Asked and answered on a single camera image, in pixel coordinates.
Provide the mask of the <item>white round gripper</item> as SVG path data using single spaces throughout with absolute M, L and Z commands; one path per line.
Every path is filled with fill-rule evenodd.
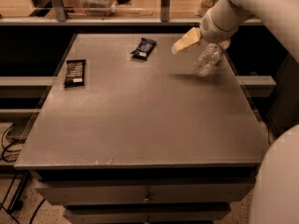
M 219 0 L 210 8 L 200 22 L 200 29 L 193 27 L 182 36 L 171 48 L 173 54 L 198 43 L 201 36 L 209 43 L 219 43 L 222 49 L 228 49 L 231 39 L 244 21 L 253 18 L 253 15 L 230 0 Z

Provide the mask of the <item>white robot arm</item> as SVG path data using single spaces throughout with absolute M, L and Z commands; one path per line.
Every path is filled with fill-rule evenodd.
M 207 41 L 222 41 L 244 21 L 258 18 L 288 51 L 277 69 L 268 129 L 277 139 L 256 176 L 249 224 L 299 224 L 298 105 L 299 0 L 219 0 L 204 16 Z

